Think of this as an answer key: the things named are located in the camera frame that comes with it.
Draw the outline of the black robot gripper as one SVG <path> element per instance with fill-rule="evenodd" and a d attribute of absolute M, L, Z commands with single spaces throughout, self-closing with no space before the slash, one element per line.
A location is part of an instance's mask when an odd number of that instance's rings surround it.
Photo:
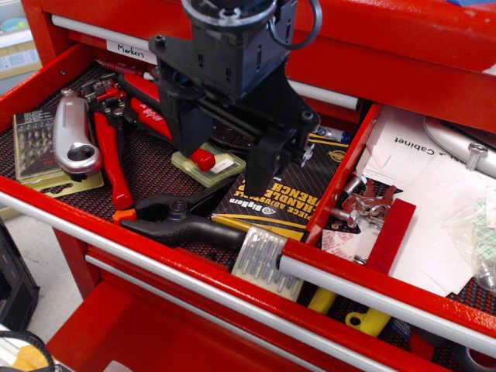
<path fill-rule="evenodd" d="M 251 138 L 245 194 L 261 196 L 273 177 L 308 149 L 318 114 L 290 86 L 293 50 L 320 31 L 320 4 L 311 2 L 310 33 L 293 40 L 294 1 L 185 1 L 191 38 L 150 39 L 157 58 L 160 109 L 175 147 L 190 157 L 214 121 Z"/>

